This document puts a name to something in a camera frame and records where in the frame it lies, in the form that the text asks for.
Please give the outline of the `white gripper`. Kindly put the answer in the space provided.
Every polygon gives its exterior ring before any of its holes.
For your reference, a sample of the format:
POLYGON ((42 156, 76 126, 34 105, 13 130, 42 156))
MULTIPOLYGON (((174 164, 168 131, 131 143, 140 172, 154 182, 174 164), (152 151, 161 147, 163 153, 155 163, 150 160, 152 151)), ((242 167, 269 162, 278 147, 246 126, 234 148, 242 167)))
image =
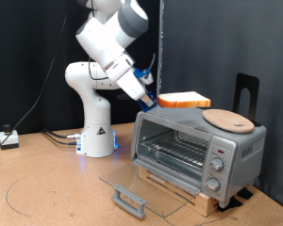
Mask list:
POLYGON ((133 100, 137 101, 141 98, 141 100, 149 107, 154 104, 152 99, 145 94, 144 87, 132 71, 127 71, 116 81, 116 83, 133 100))

